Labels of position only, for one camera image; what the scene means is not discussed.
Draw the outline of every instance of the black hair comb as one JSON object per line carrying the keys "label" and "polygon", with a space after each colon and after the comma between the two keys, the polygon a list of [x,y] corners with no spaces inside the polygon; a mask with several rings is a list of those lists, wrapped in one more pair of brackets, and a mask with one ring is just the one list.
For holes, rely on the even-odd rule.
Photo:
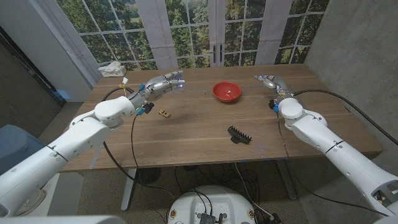
{"label": "black hair comb", "polygon": [[232,135],[231,137],[231,141],[235,144],[239,143],[239,142],[243,142],[246,144],[249,144],[249,142],[251,141],[251,137],[245,135],[244,133],[240,132],[239,130],[237,130],[236,128],[234,128],[234,126],[230,126],[228,128],[228,132]]}

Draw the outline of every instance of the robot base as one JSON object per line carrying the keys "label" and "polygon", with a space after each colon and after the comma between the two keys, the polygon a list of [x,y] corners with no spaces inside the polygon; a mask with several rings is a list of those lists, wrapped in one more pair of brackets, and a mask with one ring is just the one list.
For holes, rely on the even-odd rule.
{"label": "robot base", "polygon": [[[205,194],[213,207],[212,215],[218,223],[222,214],[222,224],[243,223],[254,224],[254,209],[248,200],[237,192],[226,187],[206,185],[196,188],[197,192]],[[207,215],[210,214],[210,203],[205,196],[199,194],[205,202]],[[205,212],[205,206],[196,192],[187,192],[181,195],[170,208],[167,217],[168,224],[202,223],[201,214]]]}

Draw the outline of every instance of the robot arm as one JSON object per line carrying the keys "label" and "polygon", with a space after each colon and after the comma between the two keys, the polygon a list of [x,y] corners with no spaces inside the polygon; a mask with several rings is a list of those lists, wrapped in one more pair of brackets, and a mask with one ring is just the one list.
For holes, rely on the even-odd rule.
{"label": "robot arm", "polygon": [[363,194],[373,209],[389,216],[398,214],[398,177],[381,169],[327,127],[326,119],[308,111],[295,99],[284,82],[276,77],[254,77],[275,89],[275,110],[285,119],[285,126],[305,143],[315,147]]}
{"label": "robot arm", "polygon": [[151,101],[181,88],[182,71],[155,77],[127,97],[98,103],[94,110],[77,116],[69,130],[0,176],[0,217],[11,217],[27,198],[45,185],[69,161],[102,144],[123,125],[122,114],[149,113]]}

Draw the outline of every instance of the small toy car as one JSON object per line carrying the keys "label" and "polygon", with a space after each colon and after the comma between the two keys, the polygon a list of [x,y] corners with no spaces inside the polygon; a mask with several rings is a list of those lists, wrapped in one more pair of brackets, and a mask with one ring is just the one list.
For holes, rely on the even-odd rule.
{"label": "small toy car", "polygon": [[162,116],[165,117],[165,118],[169,118],[169,117],[172,116],[172,114],[170,114],[170,113],[164,111],[163,109],[160,109],[160,110],[159,110],[159,114],[162,115]]}

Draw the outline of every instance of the tissue box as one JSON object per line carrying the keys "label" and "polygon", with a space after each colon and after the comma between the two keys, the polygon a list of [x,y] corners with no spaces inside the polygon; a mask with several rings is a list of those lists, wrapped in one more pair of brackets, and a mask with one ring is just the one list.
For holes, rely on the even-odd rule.
{"label": "tissue box", "polygon": [[122,65],[120,67],[120,69],[117,71],[112,71],[112,72],[101,71],[102,76],[104,76],[104,77],[122,77],[122,76],[124,76],[124,74],[126,74],[126,72],[127,72],[127,69],[125,68],[124,65]]}

